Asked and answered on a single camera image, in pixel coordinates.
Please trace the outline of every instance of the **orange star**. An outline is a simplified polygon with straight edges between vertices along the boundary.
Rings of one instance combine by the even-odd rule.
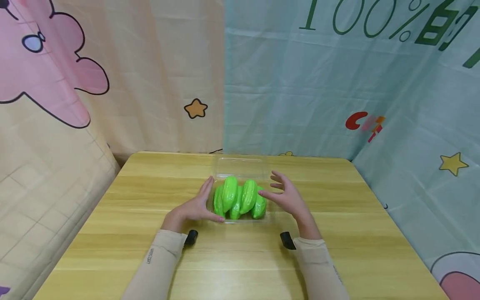
[[[205,111],[208,108],[207,104],[203,104],[200,99],[195,98],[189,105],[185,105],[183,109],[188,113],[190,119],[196,117],[205,117]]]

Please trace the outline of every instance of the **beige sleeve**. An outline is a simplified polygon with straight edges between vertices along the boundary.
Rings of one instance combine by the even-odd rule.
[[[187,235],[159,230],[121,300],[166,300]]]
[[[309,300],[348,300],[324,240],[293,239]]]

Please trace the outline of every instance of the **clear plastic box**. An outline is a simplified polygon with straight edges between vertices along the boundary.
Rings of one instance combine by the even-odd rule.
[[[235,176],[238,183],[243,186],[247,179],[255,180],[257,185],[267,191],[270,188],[270,171],[267,163],[261,158],[250,158],[248,156],[217,155],[213,165],[215,179],[212,191],[208,197],[207,208],[211,212],[213,208],[213,197],[215,190],[221,186],[229,176]],[[241,215],[240,219],[232,220],[227,212],[225,223],[271,223],[275,219],[275,204],[267,200],[265,215],[260,219],[253,219],[251,212]]]

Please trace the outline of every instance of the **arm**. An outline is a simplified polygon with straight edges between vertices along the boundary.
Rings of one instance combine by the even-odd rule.
[[[284,174],[272,171],[270,177],[277,183],[271,187],[283,190],[283,193],[259,191],[258,193],[275,202],[297,221],[300,237],[293,239],[300,271],[307,286],[310,300],[348,300],[347,290],[336,273],[325,242],[302,199],[299,191]]]
[[[187,236],[159,230],[121,300],[166,300]]]
[[[297,224],[300,237],[294,238],[293,242],[297,248],[295,255],[305,279],[308,299],[350,299],[313,217],[311,220],[306,218],[304,221],[297,221]],[[308,236],[314,236],[315,239],[305,238]]]
[[[185,220],[224,221],[221,216],[206,209],[205,204],[212,185],[213,178],[209,177],[193,199],[174,208],[165,216],[162,227],[121,300],[167,299],[173,273],[187,238],[187,235],[180,233]]]

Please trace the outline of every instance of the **tabletop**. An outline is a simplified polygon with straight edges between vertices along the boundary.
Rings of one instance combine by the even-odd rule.
[[[448,299],[351,162],[262,158],[298,187],[351,299]],[[198,192],[214,160],[132,155],[34,300],[120,299],[165,214]],[[298,236],[286,213],[268,224],[192,222],[189,229],[199,235],[183,251],[170,300],[306,299],[293,253],[279,238]]]

